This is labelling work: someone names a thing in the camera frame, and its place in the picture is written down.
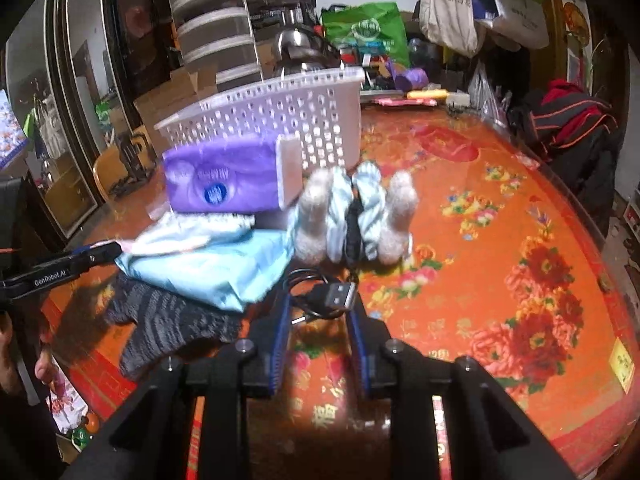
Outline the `person's left hand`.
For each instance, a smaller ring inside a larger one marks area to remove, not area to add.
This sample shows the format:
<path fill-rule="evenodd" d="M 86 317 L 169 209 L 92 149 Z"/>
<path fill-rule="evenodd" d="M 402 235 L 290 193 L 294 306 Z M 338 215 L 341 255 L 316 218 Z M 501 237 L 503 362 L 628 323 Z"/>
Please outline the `person's left hand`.
<path fill-rule="evenodd" d="M 48 386 L 58 374 L 47 342 L 50 325 L 42 314 L 38 318 L 38 330 L 38 356 L 35 356 L 34 350 L 15 341 L 9 313 L 1 313 L 1 390 L 10 396 L 35 387 L 36 380 Z"/>

